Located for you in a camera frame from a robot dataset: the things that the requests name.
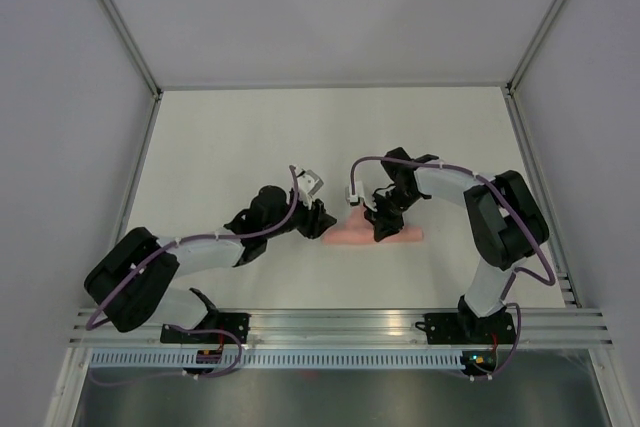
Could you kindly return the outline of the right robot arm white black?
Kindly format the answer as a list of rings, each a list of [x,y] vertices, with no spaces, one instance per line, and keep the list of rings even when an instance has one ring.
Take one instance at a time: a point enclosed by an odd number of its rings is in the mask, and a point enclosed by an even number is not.
[[[483,343],[507,331],[505,299],[518,273],[531,274],[552,286],[553,269],[541,250],[548,224],[523,176],[508,170],[486,177],[433,155],[410,157],[398,147],[378,157],[391,183],[365,200],[354,183],[349,200],[363,204],[363,217],[380,243],[406,231],[404,214],[416,202],[433,197],[465,208],[479,264],[468,290],[460,297],[454,330],[465,343]],[[537,256],[542,274],[521,261]]]

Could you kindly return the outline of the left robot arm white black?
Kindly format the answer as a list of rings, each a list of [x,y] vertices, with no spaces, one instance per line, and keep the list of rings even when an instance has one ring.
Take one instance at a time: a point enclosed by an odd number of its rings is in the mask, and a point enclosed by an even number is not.
[[[315,240],[336,223],[321,200],[306,205],[294,192],[265,186],[216,234],[178,242],[144,227],[131,230],[90,271],[84,289],[103,308],[104,321],[121,333],[151,320],[180,323],[195,342],[206,343],[218,331],[217,308],[196,287],[186,292],[171,288],[174,279],[247,265],[266,252],[274,237],[296,231]]]

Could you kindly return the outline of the pink cloth napkin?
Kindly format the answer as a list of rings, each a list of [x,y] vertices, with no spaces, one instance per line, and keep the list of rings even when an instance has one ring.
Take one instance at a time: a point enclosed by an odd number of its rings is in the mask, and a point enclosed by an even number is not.
[[[353,209],[342,224],[329,228],[321,240],[325,245],[365,246],[374,244],[417,243],[424,239],[423,230],[417,226],[407,226],[400,233],[383,240],[374,239],[374,227],[364,217],[364,210]]]

